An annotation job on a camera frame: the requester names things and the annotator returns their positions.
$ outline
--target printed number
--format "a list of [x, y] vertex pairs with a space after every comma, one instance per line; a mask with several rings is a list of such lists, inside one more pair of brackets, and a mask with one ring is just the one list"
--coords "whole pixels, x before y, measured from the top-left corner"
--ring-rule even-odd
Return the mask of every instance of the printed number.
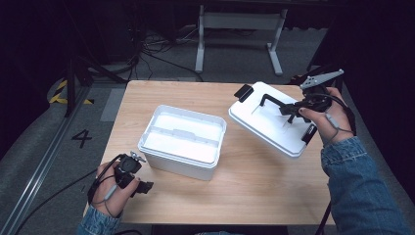
[[83, 148], [83, 145], [85, 144], [86, 140], [91, 140], [92, 139], [92, 137], [88, 137], [88, 133], [89, 133], [89, 131], [84, 129], [80, 133], [78, 133], [78, 134], [76, 134], [72, 137], [72, 140], [82, 140], [82, 142], [80, 143], [79, 149]]

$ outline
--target white storage box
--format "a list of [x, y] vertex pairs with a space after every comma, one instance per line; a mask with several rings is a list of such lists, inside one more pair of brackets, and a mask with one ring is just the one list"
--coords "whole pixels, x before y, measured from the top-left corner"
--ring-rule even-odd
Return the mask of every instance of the white storage box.
[[250, 89], [242, 91], [243, 94], [238, 92], [235, 96], [241, 95], [242, 98], [229, 109], [229, 116], [285, 156], [299, 157], [314, 135], [316, 126], [301, 117], [295, 117], [292, 123], [288, 123], [290, 116], [282, 116], [280, 107], [269, 100], [260, 105], [264, 94], [284, 104], [293, 104], [296, 100], [263, 82], [255, 83]]
[[226, 121], [170, 106], [158, 106], [138, 142], [151, 167], [211, 180], [219, 161]]

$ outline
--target forearm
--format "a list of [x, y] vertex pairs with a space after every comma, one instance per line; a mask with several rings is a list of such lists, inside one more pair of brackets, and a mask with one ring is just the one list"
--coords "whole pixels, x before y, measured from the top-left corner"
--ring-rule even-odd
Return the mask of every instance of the forearm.
[[77, 235], [90, 234], [115, 234], [119, 228], [121, 218], [113, 218], [89, 206], [88, 211], [83, 217], [77, 228]]
[[332, 216], [341, 234], [410, 234], [401, 211], [357, 137], [327, 146]]

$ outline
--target table top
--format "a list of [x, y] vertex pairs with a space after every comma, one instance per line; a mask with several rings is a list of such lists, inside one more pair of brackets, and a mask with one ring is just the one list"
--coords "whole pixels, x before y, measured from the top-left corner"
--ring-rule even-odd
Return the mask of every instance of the table top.
[[[123, 222], [151, 224], [318, 224], [330, 202], [328, 176], [320, 165], [321, 139], [315, 134], [302, 155], [291, 159], [228, 115], [238, 83], [130, 81], [102, 162], [138, 151], [138, 141], [159, 105], [222, 117], [227, 122], [219, 162], [211, 181], [152, 168], [138, 171], [155, 182], [136, 194]], [[301, 100], [297, 86], [275, 88]], [[330, 217], [328, 224], [334, 224]]]

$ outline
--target human hand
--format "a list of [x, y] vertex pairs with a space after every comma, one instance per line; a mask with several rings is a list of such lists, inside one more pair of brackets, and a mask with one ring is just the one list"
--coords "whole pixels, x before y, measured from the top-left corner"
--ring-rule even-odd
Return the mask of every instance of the human hand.
[[[98, 166], [97, 175], [100, 175], [108, 164]], [[134, 178], [124, 189], [121, 189], [115, 183], [115, 167], [117, 165], [118, 162], [112, 164], [102, 176], [102, 183], [99, 185], [92, 200], [92, 205], [96, 210], [111, 217], [117, 217], [122, 212], [129, 197], [135, 192], [140, 182], [138, 178]], [[105, 200], [106, 196], [108, 197], [109, 192], [114, 188], [114, 192]]]
[[[345, 102], [337, 88], [327, 87], [327, 90], [331, 96], [335, 96]], [[351, 131], [346, 111], [335, 101], [332, 101], [332, 106], [325, 113], [318, 113], [311, 109], [301, 108], [300, 114], [303, 117], [314, 121], [317, 125], [320, 136], [323, 139], [324, 145], [329, 143], [337, 143], [353, 137], [353, 132]], [[329, 119], [326, 117], [326, 114], [331, 116], [331, 118], [337, 123], [338, 128], [330, 123]]]

